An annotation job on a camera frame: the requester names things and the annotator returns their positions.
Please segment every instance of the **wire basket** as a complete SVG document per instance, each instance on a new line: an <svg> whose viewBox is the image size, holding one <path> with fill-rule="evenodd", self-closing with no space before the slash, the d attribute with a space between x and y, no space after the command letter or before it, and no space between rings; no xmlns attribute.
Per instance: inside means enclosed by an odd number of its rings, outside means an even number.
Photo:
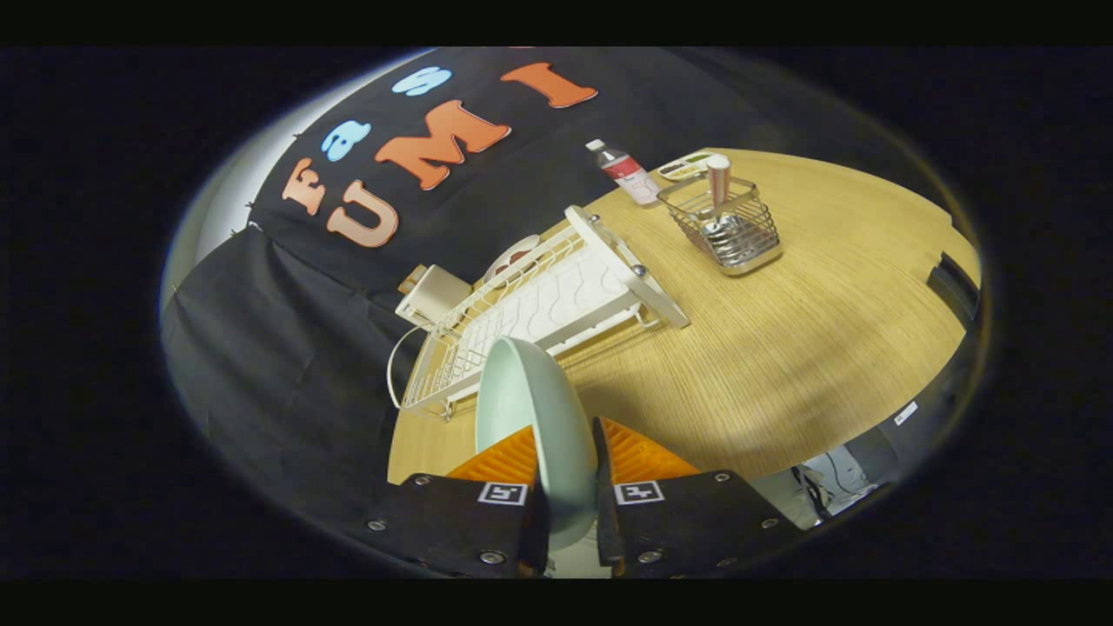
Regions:
<svg viewBox="0 0 1113 626"><path fill-rule="evenodd" d="M688 239L723 274L746 274L780 256L777 226L755 183L731 176L727 202L718 207L707 173L668 187L657 197Z"/></svg>

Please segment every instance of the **dish rack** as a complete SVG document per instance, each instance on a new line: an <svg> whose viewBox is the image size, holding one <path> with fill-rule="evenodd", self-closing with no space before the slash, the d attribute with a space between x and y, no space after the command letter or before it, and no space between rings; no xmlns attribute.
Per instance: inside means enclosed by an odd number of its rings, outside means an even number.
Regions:
<svg viewBox="0 0 1113 626"><path fill-rule="evenodd" d="M657 195L688 239L730 276L780 256L780 235L757 184L731 176L727 202L716 207L707 179L703 173Z"/></svg>
<svg viewBox="0 0 1113 626"><path fill-rule="evenodd" d="M479 391L483 363L503 335L553 356L634 317L643 327L688 317L598 215L564 211L569 225L477 287L429 329L401 407L451 419ZM647 322L642 306L656 314ZM437 413L430 407L440 404Z"/></svg>

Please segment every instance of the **plastic bottle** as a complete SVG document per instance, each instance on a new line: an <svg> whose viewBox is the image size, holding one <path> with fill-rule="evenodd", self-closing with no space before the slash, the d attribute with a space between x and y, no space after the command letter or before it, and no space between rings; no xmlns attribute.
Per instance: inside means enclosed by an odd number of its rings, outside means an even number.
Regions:
<svg viewBox="0 0 1113 626"><path fill-rule="evenodd" d="M638 162L622 150L607 147L599 139L588 145L588 149L595 153L599 167L608 176L619 184L619 187L630 194L633 202L646 205L657 202L657 193L661 190L657 183L649 177L646 168L638 165Z"/></svg>

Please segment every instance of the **orange letter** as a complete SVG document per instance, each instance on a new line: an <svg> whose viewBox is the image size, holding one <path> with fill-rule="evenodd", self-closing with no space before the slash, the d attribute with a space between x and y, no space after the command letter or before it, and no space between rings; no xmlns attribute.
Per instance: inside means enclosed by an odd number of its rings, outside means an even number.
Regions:
<svg viewBox="0 0 1113 626"><path fill-rule="evenodd" d="M347 216L344 207L336 207L325 225L329 233L339 233L364 247L378 247L391 241L398 229L398 214L394 207L363 188L362 180L353 180L344 192L344 202L354 202L378 216L378 226L368 228Z"/></svg>
<svg viewBox="0 0 1113 626"><path fill-rule="evenodd" d="M394 162L421 180L421 188L430 190L449 177L449 168L434 167L422 159L442 163L464 163L456 138L464 140L470 153L481 153L510 135L509 126L495 126L464 110L460 100L449 100L425 116L429 137L395 137L387 141L375 160Z"/></svg>
<svg viewBox="0 0 1113 626"><path fill-rule="evenodd" d="M549 97L549 106L563 109L594 98L599 91L591 87L580 87L563 76L549 69L549 63L530 63L502 75L502 81L516 80Z"/></svg>
<svg viewBox="0 0 1113 626"><path fill-rule="evenodd" d="M305 206L309 215L316 215L317 208L321 207L321 198L325 197L325 186L312 186L321 179L316 172L306 169L312 163L313 159L308 157L297 162L297 166L294 167L294 174L290 174L289 180L286 180L286 188L282 192L282 199L294 198Z"/></svg>

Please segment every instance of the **table surface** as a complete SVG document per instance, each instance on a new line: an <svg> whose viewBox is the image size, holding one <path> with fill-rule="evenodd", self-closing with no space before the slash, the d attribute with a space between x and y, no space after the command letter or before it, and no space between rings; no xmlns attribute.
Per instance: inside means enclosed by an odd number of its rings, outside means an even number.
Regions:
<svg viewBox="0 0 1113 626"><path fill-rule="evenodd" d="M965 332L928 273L946 252L981 285L981 263L945 211L904 187L800 157L707 149L757 183L780 258L726 276L667 207L639 207L615 188L585 208L627 241L691 324L631 321L556 360L589 415L701 471L758 478L845 443L919 393ZM474 395L450 422L403 410L388 480L444 475L474 454Z"/></svg>

